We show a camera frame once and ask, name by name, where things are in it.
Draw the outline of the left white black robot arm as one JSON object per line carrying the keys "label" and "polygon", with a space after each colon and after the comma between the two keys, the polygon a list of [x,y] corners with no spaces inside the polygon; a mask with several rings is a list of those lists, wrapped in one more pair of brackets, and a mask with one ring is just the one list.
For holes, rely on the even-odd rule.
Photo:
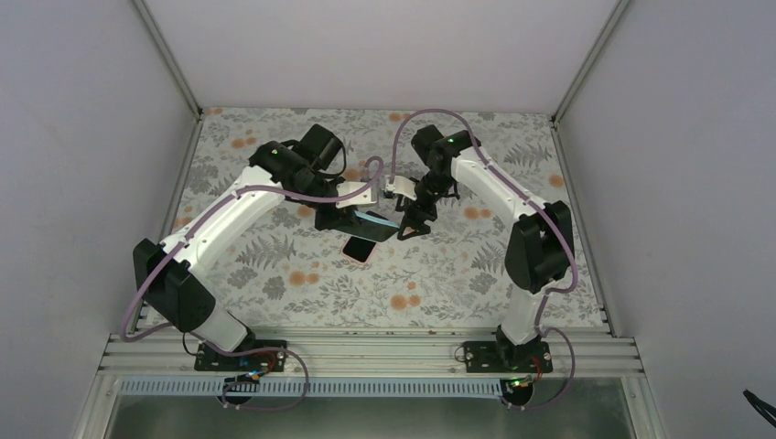
{"label": "left white black robot arm", "polygon": [[238,237],[284,201],[310,206],[325,230],[358,229],[363,222],[355,208],[371,201],[378,177],[348,182],[325,173],[342,147],[319,124],[299,141],[260,145],[234,182],[190,223],[161,242],[140,241],[133,250],[137,291],[123,324],[146,303],[165,318],[163,327],[197,337],[230,369],[247,368],[254,358],[253,331],[202,280]]}

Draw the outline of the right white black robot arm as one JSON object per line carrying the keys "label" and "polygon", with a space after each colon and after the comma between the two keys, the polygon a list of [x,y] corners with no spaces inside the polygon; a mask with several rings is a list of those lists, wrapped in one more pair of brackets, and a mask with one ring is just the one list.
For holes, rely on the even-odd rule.
{"label": "right white black robot arm", "polygon": [[411,145],[427,168],[420,179],[391,174],[386,193],[397,198],[403,218],[398,237],[427,235],[437,219],[437,202],[459,186],[472,191],[510,227],[504,269],[518,287],[504,320],[497,326],[488,364],[517,372],[543,355],[541,316],[558,282],[574,273],[570,207],[530,194],[486,154],[468,131],[444,136],[434,125],[416,132]]}

